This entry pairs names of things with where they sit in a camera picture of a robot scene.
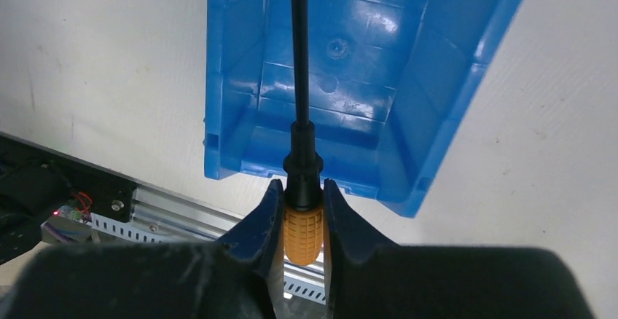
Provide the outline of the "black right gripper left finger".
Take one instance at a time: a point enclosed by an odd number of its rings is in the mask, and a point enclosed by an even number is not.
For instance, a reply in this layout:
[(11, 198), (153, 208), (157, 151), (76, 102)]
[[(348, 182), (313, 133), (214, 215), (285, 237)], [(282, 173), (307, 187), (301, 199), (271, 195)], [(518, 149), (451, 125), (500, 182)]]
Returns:
[(3, 318), (276, 318), (283, 312), (283, 184), (214, 241), (73, 243), (38, 253)]

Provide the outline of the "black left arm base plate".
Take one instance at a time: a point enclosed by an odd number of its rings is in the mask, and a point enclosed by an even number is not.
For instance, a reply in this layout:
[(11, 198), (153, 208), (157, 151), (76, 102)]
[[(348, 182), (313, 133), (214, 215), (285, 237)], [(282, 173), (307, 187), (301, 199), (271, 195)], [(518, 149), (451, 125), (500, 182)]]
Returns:
[(136, 182), (94, 164), (1, 134), (1, 215), (50, 216), (75, 200), (78, 210), (129, 220)]

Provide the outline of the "orange handled black screwdriver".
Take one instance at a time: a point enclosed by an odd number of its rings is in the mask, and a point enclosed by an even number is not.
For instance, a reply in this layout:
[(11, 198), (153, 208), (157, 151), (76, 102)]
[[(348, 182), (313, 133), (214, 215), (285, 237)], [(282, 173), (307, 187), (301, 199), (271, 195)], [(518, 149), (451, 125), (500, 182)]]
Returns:
[(310, 121), (308, 0), (292, 0), (292, 36), (296, 116), (290, 130), (290, 153), (283, 161), (287, 174), (283, 241), (290, 262), (306, 266), (318, 258), (324, 238), (320, 183), (324, 163), (316, 153), (315, 126)]

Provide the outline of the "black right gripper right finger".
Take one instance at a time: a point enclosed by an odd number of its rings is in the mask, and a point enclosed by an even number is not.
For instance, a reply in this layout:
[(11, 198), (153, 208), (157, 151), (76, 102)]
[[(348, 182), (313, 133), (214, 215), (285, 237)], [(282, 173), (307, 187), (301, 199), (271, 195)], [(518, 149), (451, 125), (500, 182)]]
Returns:
[(399, 245), (324, 182), (329, 318), (591, 318), (553, 252), (502, 246)]

